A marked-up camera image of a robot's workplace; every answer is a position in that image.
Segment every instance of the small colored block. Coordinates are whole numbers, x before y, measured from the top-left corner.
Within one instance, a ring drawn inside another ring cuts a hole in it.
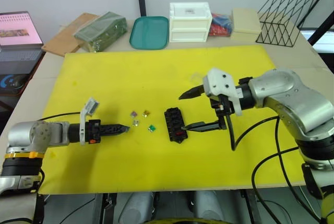
[[[147,117],[149,114],[150,114],[150,112],[147,111],[147,110],[145,110],[144,113],[142,113],[142,115],[143,115],[144,117]]]
[[[135,111],[133,111],[131,114],[130,114],[130,116],[132,117],[132,118],[134,118],[134,117],[136,117],[138,114],[135,112]]]
[[[139,120],[134,120],[132,122],[132,126],[138,126],[139,125]]]
[[[155,126],[150,125],[150,126],[148,127],[148,131],[150,131],[151,133],[152,133],[154,130],[156,130]]]

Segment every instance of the floor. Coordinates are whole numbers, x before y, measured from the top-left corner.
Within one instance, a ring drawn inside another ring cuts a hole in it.
[[[303,198],[298,187],[295,187],[299,196]],[[320,201],[309,195],[305,187],[302,187],[308,200],[310,201],[317,215],[320,213]],[[240,191],[216,191],[219,203],[221,205],[225,221],[230,223],[251,223],[248,215],[247,205],[241,197]],[[296,202],[286,187],[267,188],[260,190],[260,194],[265,200],[275,201],[281,204],[291,215],[293,224],[313,224],[317,223],[310,215]],[[115,207],[114,223],[118,223],[118,217],[125,205],[130,193],[118,194],[117,205]],[[94,195],[51,195],[45,205],[44,224],[59,224],[62,219],[71,211],[82,204],[93,199]],[[287,214],[273,203],[268,203],[272,211],[277,215],[283,224],[291,224]],[[77,212],[68,217],[63,224],[81,223],[91,224],[94,203],[90,202]],[[274,221],[258,203],[260,216],[263,224],[271,224]],[[187,201],[184,192],[163,192],[157,206],[156,219],[171,217],[192,217],[193,214],[188,210]]]

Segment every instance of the yellow board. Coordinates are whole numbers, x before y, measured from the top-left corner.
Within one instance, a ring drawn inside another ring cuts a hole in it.
[[[170,142],[164,111],[179,107],[185,124],[217,120],[209,99],[178,100],[217,67],[234,77],[259,76],[274,68],[262,46],[115,53],[67,54],[44,116],[80,111],[89,97],[100,105],[92,119],[131,126],[128,133],[103,137],[100,144],[49,148],[43,160],[42,194],[190,190],[251,187],[251,173],[261,159],[276,152],[275,122],[253,130],[236,151],[228,131],[188,132],[182,144]],[[132,111],[139,126],[132,126]],[[151,114],[144,118],[141,114]],[[232,116],[236,138],[254,123],[274,116],[270,109],[250,109]],[[78,123],[78,115],[49,121]],[[150,125],[156,130],[148,131]],[[283,124],[281,149],[296,146]],[[303,181],[297,151],[284,155],[292,183]],[[278,159],[257,174],[259,186],[284,183]]]

